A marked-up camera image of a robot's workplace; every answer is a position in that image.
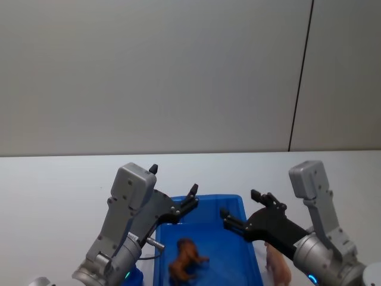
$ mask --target white tabletop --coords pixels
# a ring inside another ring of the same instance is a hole
[[[288,170],[311,159],[326,167],[340,224],[358,258],[379,261],[381,151],[14,157],[0,158],[0,284],[28,285],[36,276],[68,279],[100,231],[117,169],[130,161],[144,168],[159,164],[156,187],[169,196],[186,194],[194,183],[200,195],[239,194],[247,216],[261,207],[250,189],[272,192],[288,205],[288,218],[307,228],[311,219],[293,194]],[[264,285],[271,285],[263,242],[254,246]],[[143,256],[152,253],[144,247]],[[146,286],[152,285],[153,265],[138,263]],[[294,267],[292,275],[292,285],[309,285]]]

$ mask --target blue tray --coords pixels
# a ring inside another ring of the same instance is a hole
[[[180,201],[184,197],[175,197]],[[156,240],[165,245],[160,258],[155,261],[154,286],[174,286],[170,282],[168,265],[177,257],[177,240],[190,238],[197,245],[200,256],[208,256],[191,272],[197,278],[182,285],[188,286],[263,286],[252,243],[223,228],[220,208],[232,215],[246,219],[243,202],[238,195],[199,195],[195,210],[183,217],[179,224],[163,224],[156,230]]]

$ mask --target brown toy animal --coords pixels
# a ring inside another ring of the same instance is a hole
[[[288,286],[291,282],[291,271],[283,257],[283,254],[277,251],[272,245],[264,243],[266,248],[266,269],[273,272],[274,286],[284,284]]]
[[[194,242],[188,238],[182,238],[177,242],[179,255],[177,259],[169,264],[169,275],[175,286],[180,282],[187,282],[195,278],[195,274],[188,274],[185,269],[193,264],[199,265],[201,262],[209,261],[209,257],[198,256],[197,248]]]

